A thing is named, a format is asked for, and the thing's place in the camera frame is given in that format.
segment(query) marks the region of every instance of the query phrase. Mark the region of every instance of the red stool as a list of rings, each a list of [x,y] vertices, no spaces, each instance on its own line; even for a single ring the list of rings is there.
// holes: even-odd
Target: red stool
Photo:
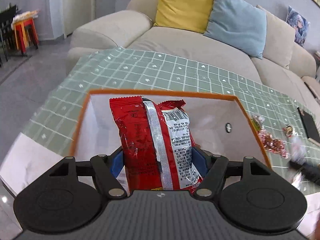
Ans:
[[[38,49],[38,35],[36,33],[35,24],[33,22],[33,18],[29,18],[27,20],[20,21],[18,23],[15,23],[15,31],[16,31],[16,41],[17,41],[17,47],[19,46],[21,50],[21,54],[24,55],[26,52],[26,46],[24,42],[24,30],[22,29],[22,25],[24,27],[24,30],[27,30],[30,36],[30,39],[33,43],[33,45]]]

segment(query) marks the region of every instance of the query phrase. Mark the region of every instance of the blue object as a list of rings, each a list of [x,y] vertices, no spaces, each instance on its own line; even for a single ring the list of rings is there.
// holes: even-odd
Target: blue object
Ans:
[[[214,0],[204,36],[262,59],[266,35],[267,16],[264,11],[243,0]]]
[[[123,163],[123,151],[120,151],[116,157],[113,158],[112,164],[110,167],[110,171],[112,175],[116,178],[119,176],[119,173],[121,172],[122,168],[124,166]]]
[[[194,147],[192,148],[192,163],[197,168],[200,175],[204,178],[207,175],[209,168],[207,167],[205,158]],[[120,151],[113,158],[110,167],[110,171],[115,178],[119,176],[123,166],[123,151]]]
[[[209,172],[205,158],[194,147],[192,148],[192,163],[202,178],[204,178]]]
[[[301,14],[291,6],[288,8],[286,22],[296,30],[294,41],[303,47],[304,42],[306,41],[310,22],[308,22],[305,17],[302,17]]]

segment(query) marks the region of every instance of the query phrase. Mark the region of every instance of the patterned pillow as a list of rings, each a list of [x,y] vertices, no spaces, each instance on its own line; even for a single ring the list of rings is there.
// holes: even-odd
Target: patterned pillow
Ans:
[[[294,41],[298,43],[301,47],[303,47],[303,44],[306,41],[310,22],[308,22],[304,17],[302,17],[291,6],[289,6],[288,8],[286,22],[296,30],[296,37]]]

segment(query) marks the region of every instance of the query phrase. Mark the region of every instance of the snack bag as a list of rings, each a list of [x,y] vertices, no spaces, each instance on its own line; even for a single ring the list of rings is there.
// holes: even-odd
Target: snack bag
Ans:
[[[159,105],[142,97],[112,98],[129,190],[187,189],[202,178],[192,164],[193,139],[183,100]]]
[[[155,148],[141,97],[112,98],[110,108],[119,128],[130,192],[162,188]]]
[[[195,143],[189,131],[189,117],[182,109],[185,104],[183,100],[165,101],[158,104],[158,107],[170,137],[171,149],[167,154],[172,154],[175,161],[171,172],[172,181],[178,180],[180,189],[193,192],[202,178],[192,163],[192,147]]]

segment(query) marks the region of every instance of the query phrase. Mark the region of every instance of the gray floor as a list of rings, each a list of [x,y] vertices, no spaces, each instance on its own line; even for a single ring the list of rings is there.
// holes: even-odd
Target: gray floor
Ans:
[[[0,67],[0,85],[9,77],[21,64],[27,60],[29,57],[22,57],[20,52],[14,52],[16,57],[10,57],[10,61],[5,61],[5,56],[3,49],[0,48],[0,58],[2,60]]]
[[[69,46],[70,37],[59,44],[40,45],[38,50],[30,48],[27,53],[32,57],[0,85],[0,164],[32,114],[66,77]],[[4,64],[15,64],[15,60]],[[12,203],[13,198],[0,183],[1,240],[12,239],[21,231]]]

